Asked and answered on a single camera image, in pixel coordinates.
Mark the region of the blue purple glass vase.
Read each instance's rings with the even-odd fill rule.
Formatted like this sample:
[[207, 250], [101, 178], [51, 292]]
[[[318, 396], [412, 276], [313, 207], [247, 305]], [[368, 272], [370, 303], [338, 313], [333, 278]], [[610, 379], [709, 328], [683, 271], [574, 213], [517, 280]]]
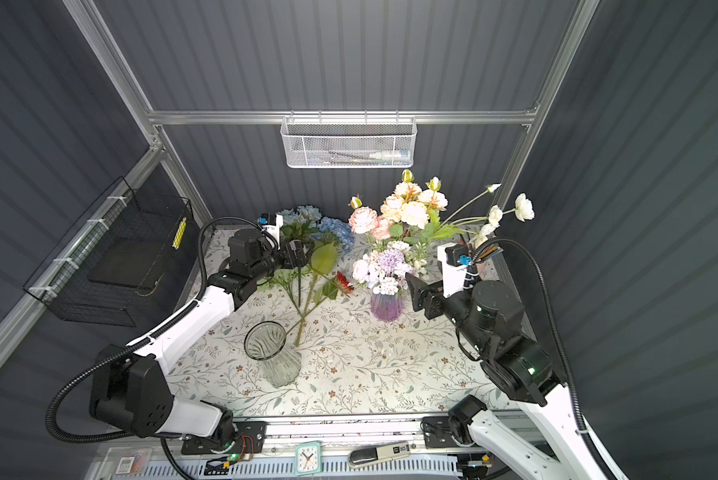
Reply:
[[381, 294], [373, 293], [370, 298], [370, 311], [372, 315], [380, 321], [393, 322], [402, 314], [404, 308], [404, 299], [402, 294]]

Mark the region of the lilac small blossom sprig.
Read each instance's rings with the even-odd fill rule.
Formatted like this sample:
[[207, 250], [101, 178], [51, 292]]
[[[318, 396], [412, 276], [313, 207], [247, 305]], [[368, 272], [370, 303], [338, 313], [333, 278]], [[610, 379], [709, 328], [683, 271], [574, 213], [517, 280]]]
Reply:
[[406, 275], [415, 271], [407, 258], [410, 250], [402, 241], [390, 242], [382, 250], [372, 250], [353, 263], [351, 279], [373, 295], [398, 296]]

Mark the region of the light blue flower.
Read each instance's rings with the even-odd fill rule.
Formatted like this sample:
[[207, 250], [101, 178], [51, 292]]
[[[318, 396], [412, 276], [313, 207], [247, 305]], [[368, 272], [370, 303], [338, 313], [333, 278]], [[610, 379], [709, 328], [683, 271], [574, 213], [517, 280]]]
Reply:
[[310, 240], [320, 232], [322, 213], [313, 205], [298, 205], [292, 209], [280, 210], [278, 215], [283, 219], [281, 234], [286, 241]]

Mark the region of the blue hydrangea flower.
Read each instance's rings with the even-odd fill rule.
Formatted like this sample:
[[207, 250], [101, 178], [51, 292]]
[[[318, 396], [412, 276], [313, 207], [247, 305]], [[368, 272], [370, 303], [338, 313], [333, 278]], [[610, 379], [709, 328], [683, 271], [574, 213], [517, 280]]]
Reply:
[[353, 248], [351, 228], [341, 220], [324, 217], [320, 221], [319, 230], [308, 263], [309, 276], [312, 270], [327, 275], [340, 271], [348, 278], [338, 263]]

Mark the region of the pale pink peony flower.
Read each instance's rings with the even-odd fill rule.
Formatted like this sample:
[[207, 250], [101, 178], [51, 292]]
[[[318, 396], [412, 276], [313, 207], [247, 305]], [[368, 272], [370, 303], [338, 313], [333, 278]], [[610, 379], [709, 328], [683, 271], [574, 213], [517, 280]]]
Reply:
[[430, 223], [429, 210], [434, 191], [415, 182], [410, 169], [402, 171], [401, 181], [380, 206], [382, 216], [393, 224], [424, 229]]

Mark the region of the cream peach rose stem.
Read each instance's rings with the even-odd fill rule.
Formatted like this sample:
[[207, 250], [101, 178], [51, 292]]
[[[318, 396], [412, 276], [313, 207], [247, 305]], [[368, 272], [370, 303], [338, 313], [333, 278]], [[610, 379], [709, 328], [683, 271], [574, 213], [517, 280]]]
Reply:
[[423, 205], [424, 210], [417, 224], [420, 230], [429, 226], [437, 228], [440, 225], [441, 212], [448, 206], [448, 200], [441, 188], [441, 180], [434, 176], [426, 183], [426, 189], [417, 196], [416, 201]]

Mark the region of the pink rose stem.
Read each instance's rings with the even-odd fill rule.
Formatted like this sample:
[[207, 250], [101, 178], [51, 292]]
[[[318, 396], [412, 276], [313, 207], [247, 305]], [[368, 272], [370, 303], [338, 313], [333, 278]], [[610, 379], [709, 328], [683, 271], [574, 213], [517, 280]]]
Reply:
[[349, 205], [353, 212], [348, 223], [353, 233], [370, 234], [377, 241], [391, 237], [392, 220], [378, 214], [376, 210], [364, 206], [358, 196], [352, 197]]

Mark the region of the white poppy flower stem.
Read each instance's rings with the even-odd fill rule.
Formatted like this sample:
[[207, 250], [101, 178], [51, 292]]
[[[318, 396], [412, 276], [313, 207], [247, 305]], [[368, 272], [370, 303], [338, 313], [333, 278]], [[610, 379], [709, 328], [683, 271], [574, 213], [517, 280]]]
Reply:
[[535, 218], [533, 202], [526, 193], [517, 195], [510, 208], [501, 208], [497, 204], [492, 204], [480, 214], [466, 216], [467, 210], [473, 204], [479, 203], [485, 197], [492, 199], [500, 188], [500, 183], [489, 184], [479, 194], [457, 208], [441, 222], [437, 230], [440, 237], [449, 239], [455, 236], [465, 245], [476, 248], [493, 237], [500, 228], [501, 222], [508, 217], [514, 216], [522, 223]]

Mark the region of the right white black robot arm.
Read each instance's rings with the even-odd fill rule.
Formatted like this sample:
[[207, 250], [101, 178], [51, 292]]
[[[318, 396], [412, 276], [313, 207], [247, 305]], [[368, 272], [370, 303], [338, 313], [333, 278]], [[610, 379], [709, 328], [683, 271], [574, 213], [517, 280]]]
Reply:
[[[521, 331], [524, 306], [497, 280], [451, 293], [447, 283], [406, 277], [412, 307], [451, 321], [461, 350], [494, 385], [489, 400], [469, 394], [448, 412], [453, 440], [495, 454], [523, 479], [623, 479], [585, 418], [574, 411], [570, 375], [559, 373], [539, 343]], [[551, 449], [545, 454], [498, 417], [520, 409]]]

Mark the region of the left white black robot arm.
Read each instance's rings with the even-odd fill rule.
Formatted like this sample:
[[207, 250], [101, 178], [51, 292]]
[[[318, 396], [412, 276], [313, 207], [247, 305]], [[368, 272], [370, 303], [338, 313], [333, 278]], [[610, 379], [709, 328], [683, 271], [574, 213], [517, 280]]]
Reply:
[[219, 444], [232, 442], [232, 413], [206, 401], [175, 396], [166, 376], [189, 347], [236, 312], [265, 278], [307, 264], [301, 241], [275, 244], [273, 237], [269, 228], [235, 233], [228, 242], [228, 266], [206, 276], [195, 299], [93, 373], [91, 416], [140, 438], [189, 435]]

